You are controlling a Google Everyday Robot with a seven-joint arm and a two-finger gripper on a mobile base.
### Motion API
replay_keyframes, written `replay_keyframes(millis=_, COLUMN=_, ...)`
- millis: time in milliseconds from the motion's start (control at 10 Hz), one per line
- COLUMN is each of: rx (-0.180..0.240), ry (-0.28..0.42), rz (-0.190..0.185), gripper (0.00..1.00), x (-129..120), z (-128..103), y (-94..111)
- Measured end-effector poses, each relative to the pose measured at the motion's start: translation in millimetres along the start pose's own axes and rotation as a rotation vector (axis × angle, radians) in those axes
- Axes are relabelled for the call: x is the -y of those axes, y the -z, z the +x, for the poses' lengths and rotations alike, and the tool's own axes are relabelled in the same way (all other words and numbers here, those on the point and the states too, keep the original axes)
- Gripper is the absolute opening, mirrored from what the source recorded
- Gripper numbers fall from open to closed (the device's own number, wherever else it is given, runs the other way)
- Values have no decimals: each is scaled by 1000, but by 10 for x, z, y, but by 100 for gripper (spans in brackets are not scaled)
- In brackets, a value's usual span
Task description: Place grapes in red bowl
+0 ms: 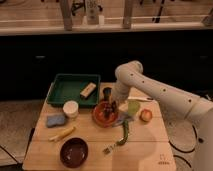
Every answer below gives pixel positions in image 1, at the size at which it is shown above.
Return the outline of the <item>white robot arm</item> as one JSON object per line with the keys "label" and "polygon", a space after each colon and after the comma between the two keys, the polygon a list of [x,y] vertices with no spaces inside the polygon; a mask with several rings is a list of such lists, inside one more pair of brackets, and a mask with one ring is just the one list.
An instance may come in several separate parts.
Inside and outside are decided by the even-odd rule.
{"label": "white robot arm", "polygon": [[112,99],[124,102],[132,87],[176,110],[198,129],[193,171],[213,171],[213,101],[156,81],[143,75],[143,65],[135,60],[115,69]]}

